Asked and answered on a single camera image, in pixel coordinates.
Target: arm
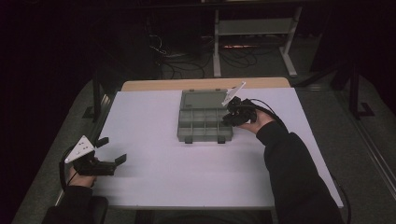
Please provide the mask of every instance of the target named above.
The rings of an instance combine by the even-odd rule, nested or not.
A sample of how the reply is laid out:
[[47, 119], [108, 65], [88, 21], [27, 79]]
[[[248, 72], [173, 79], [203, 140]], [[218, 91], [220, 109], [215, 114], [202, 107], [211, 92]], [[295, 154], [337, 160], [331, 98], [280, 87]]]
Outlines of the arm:
[[280, 223], [344, 223], [326, 184], [318, 175], [304, 142], [287, 133], [268, 115], [241, 126], [265, 145], [264, 161]]
[[[72, 167], [70, 174], [76, 171]], [[91, 185], [95, 176], [82, 176], [76, 174], [64, 192], [64, 197], [59, 206], [53, 206], [43, 219], [43, 224], [59, 223], [93, 223], [88, 205], [92, 196]]]

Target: plastic storage container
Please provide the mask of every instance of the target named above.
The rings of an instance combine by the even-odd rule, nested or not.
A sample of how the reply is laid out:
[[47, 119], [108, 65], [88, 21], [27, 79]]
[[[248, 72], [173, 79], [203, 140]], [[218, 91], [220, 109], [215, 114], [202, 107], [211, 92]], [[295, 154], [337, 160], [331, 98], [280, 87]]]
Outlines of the plastic storage container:
[[190, 90], [181, 95], [177, 137], [180, 142], [218, 142], [224, 144], [233, 138], [233, 127], [222, 123], [228, 114], [222, 106], [227, 90]]

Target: white tabletop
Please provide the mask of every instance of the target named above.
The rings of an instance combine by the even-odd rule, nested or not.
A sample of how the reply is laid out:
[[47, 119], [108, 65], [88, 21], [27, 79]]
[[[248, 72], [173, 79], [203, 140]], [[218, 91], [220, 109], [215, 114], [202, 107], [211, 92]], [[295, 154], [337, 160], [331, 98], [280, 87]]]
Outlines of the white tabletop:
[[[237, 95], [264, 101], [303, 139], [342, 207], [295, 90], [245, 89]], [[101, 134], [110, 142], [96, 156], [114, 161], [126, 153], [128, 159], [114, 176], [99, 177], [94, 193], [106, 196], [112, 206], [128, 208], [273, 208], [262, 143], [238, 128], [226, 144], [178, 142], [180, 99], [181, 91], [118, 92]]]

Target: dark background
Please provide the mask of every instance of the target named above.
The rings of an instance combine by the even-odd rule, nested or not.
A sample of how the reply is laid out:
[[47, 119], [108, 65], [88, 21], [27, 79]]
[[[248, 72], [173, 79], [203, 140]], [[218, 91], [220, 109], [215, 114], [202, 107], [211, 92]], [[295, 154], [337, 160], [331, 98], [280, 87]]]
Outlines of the dark background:
[[[125, 7], [141, 2], [144, 1], [111, 4]], [[91, 7], [90, 1], [75, 5], [69, 1], [7, 0], [0, 4], [0, 215], [2, 223], [8, 223], [35, 178], [68, 109], [92, 74], [97, 73], [106, 91], [112, 92], [127, 79], [157, 78], [159, 66], [154, 62], [155, 53], [143, 48], [149, 44], [142, 20], [147, 12], [107, 15], [76, 10], [76, 7]], [[189, 46], [197, 43], [199, 35], [211, 30], [203, 21], [212, 20], [205, 15], [173, 14], [162, 20], [157, 29], [170, 41], [184, 39], [181, 48], [197, 53], [197, 49]], [[302, 14], [298, 33], [323, 33], [313, 70], [323, 70], [341, 60], [356, 64], [395, 113], [396, 84], [392, 82], [396, 75], [395, 17], [394, 4], [385, 1], [308, 7]], [[191, 24], [200, 28], [178, 34], [177, 29], [171, 29], [175, 28], [174, 22], [178, 30], [185, 30]], [[131, 27], [136, 36], [132, 44], [127, 41]], [[94, 41], [88, 38], [91, 34]], [[116, 52], [121, 52], [121, 56], [114, 60], [112, 56]]]

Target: hand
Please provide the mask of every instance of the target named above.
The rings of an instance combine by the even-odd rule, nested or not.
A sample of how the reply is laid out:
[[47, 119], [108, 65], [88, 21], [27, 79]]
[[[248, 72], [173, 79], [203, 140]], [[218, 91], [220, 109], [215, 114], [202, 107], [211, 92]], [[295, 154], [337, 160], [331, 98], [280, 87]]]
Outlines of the hand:
[[69, 186], [82, 186], [86, 188], [90, 188], [93, 186], [93, 182], [96, 180], [96, 176], [90, 175], [79, 175], [74, 167], [70, 168], [69, 171]]
[[238, 127], [242, 129], [246, 129], [256, 134], [262, 126], [264, 126], [265, 124], [271, 121], [274, 121], [274, 119], [271, 118], [271, 116], [258, 109], [256, 109], [256, 114], [257, 114], [256, 122], [244, 123]]

